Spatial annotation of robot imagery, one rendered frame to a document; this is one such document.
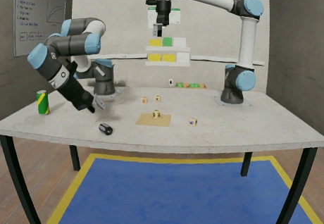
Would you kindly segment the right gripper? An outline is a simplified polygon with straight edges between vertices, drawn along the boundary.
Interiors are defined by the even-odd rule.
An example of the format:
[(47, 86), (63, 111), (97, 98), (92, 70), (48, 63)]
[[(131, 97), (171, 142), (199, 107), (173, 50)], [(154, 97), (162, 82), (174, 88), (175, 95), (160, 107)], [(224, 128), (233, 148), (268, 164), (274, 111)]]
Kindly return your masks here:
[(92, 96), (73, 77), (78, 64), (75, 61), (70, 62), (68, 59), (66, 61), (68, 65), (66, 67), (62, 65), (58, 74), (49, 83), (79, 111), (87, 108), (93, 114), (95, 111), (94, 102), (104, 110), (106, 105), (97, 94)]

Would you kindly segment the tan flat mat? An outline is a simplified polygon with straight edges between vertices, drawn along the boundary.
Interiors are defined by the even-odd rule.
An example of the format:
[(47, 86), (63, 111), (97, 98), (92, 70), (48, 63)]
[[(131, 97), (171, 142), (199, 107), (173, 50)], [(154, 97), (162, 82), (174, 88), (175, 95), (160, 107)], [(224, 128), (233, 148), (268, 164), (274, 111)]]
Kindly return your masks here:
[(135, 125), (152, 125), (168, 127), (172, 115), (161, 114), (160, 118), (152, 118), (152, 113), (142, 113)]

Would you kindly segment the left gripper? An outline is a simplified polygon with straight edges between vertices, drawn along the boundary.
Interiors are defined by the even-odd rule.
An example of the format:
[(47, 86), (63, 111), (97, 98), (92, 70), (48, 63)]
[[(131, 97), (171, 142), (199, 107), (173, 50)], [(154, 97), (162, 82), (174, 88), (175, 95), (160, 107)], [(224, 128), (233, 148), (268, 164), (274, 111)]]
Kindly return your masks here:
[(162, 27), (169, 25), (169, 13), (171, 13), (171, 0), (146, 0), (149, 6), (156, 6), (157, 18), (153, 23), (153, 36), (162, 37)]

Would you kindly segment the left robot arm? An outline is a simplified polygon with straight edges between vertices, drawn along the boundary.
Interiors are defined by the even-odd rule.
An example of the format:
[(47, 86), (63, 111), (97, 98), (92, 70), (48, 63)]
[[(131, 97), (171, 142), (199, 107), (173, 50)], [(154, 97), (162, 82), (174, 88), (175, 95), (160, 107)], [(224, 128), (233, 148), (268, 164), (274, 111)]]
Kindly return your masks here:
[[(256, 24), (263, 14), (260, 0), (194, 0), (227, 10), (240, 16), (242, 33), (239, 48), (239, 60), (225, 66), (225, 86), (220, 100), (228, 104), (242, 104), (242, 91), (251, 90), (256, 84), (253, 58), (256, 39)], [(242, 98), (241, 98), (242, 95)]]

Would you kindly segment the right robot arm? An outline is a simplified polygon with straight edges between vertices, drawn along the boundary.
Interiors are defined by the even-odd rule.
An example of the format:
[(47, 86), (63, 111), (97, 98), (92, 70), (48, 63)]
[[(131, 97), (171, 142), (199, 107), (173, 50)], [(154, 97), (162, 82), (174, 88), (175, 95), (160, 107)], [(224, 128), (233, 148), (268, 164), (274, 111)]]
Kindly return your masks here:
[(76, 79), (95, 78), (94, 94), (97, 96), (115, 94), (112, 82), (112, 61), (101, 60), (102, 58), (90, 61), (87, 58), (87, 55), (91, 56), (100, 52), (101, 37), (105, 31), (104, 22), (98, 18), (65, 20), (62, 24), (61, 35), (58, 33), (50, 35), (44, 44), (38, 44), (32, 50), (27, 60), (48, 82), (62, 67), (57, 58), (73, 56), (78, 64), (74, 74)]

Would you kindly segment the green and yellow drink can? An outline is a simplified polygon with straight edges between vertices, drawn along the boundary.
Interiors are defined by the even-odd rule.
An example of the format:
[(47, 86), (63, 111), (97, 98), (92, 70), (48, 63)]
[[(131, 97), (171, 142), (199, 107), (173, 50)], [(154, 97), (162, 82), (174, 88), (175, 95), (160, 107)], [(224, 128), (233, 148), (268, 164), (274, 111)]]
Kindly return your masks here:
[(46, 90), (38, 91), (37, 92), (37, 105), (38, 111), (41, 116), (45, 116), (49, 114), (49, 100), (48, 94)]

